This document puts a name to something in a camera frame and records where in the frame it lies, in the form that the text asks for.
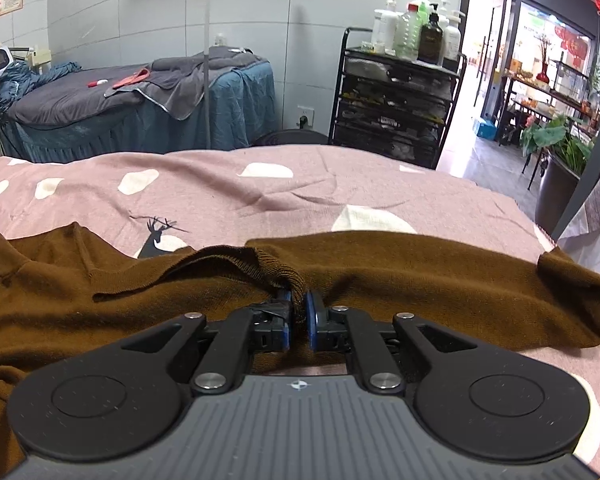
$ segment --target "doorway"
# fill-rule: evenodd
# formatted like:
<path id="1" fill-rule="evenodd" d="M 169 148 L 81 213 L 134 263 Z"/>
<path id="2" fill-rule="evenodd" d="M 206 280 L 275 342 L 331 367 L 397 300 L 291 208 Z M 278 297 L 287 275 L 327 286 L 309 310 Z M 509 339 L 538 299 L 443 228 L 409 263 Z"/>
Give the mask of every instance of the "doorway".
<path id="1" fill-rule="evenodd" d="M 438 170 L 466 176 L 475 158 L 474 120 L 490 117 L 490 96 L 500 84 L 505 45 L 509 40 L 511 0 L 469 0 L 462 53 L 467 68 L 458 105 L 449 128 Z"/>

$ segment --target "round black pad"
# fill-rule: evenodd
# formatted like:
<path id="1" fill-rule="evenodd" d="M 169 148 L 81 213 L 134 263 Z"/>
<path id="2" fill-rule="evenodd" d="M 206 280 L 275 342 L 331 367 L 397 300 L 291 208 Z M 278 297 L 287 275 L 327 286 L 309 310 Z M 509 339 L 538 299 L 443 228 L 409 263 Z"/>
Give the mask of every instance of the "round black pad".
<path id="1" fill-rule="evenodd" d="M 537 410 L 544 392 L 535 382 L 515 375 L 492 375 L 475 381 L 469 397 L 491 415 L 522 416 Z"/>
<path id="2" fill-rule="evenodd" d="M 41 368 L 11 394 L 11 429 L 28 451 L 64 462 L 100 462 L 148 446 L 182 403 L 153 357 L 104 347 Z"/>
<path id="3" fill-rule="evenodd" d="M 54 406 L 65 415 L 88 418 L 119 409 L 126 398 L 125 385 L 102 375 L 75 377 L 53 392 Z"/>
<path id="4" fill-rule="evenodd" d="M 589 398 L 569 374 L 486 344 L 439 354 L 414 407 L 441 442 L 499 463 L 571 452 L 589 418 Z"/>

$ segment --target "black stool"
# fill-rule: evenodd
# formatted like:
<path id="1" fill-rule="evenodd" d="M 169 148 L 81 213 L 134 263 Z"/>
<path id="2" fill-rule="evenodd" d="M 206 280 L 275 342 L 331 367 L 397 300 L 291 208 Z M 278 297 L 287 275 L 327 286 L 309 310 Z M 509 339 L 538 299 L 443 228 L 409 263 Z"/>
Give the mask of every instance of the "black stool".
<path id="1" fill-rule="evenodd" d="M 253 146 L 278 146 L 279 144 L 326 144 L 329 137 L 313 130 L 280 130 L 259 137 Z"/>

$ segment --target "red cloth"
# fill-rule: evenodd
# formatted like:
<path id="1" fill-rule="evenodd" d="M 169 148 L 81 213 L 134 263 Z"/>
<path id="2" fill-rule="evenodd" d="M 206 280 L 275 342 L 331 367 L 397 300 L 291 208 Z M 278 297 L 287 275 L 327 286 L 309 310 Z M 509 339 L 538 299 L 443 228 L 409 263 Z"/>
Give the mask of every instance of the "red cloth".
<path id="1" fill-rule="evenodd" d="M 117 90 L 118 88 L 126 86 L 126 85 L 133 85 L 135 83 L 139 83 L 139 82 L 147 79 L 150 75 L 151 75 L 151 72 L 149 72 L 149 69 L 143 68 L 140 72 L 136 72 L 135 74 L 130 75 L 129 77 L 125 77 L 124 79 L 121 79 L 117 83 L 114 83 L 113 89 Z"/>

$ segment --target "tiled floor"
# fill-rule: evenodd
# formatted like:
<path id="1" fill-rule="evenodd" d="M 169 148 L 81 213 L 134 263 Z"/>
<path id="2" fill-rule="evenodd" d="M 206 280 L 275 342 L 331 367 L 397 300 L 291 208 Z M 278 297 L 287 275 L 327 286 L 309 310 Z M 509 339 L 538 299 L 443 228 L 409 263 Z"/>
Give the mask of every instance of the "tiled floor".
<path id="1" fill-rule="evenodd" d="M 520 210 L 533 220 L 540 186 L 539 171 L 531 189 L 526 188 L 536 164 L 535 157 L 522 174 L 525 159 L 519 147 L 498 146 L 497 142 L 476 137 L 472 131 L 475 93 L 462 94 L 436 169 L 512 197 Z"/>

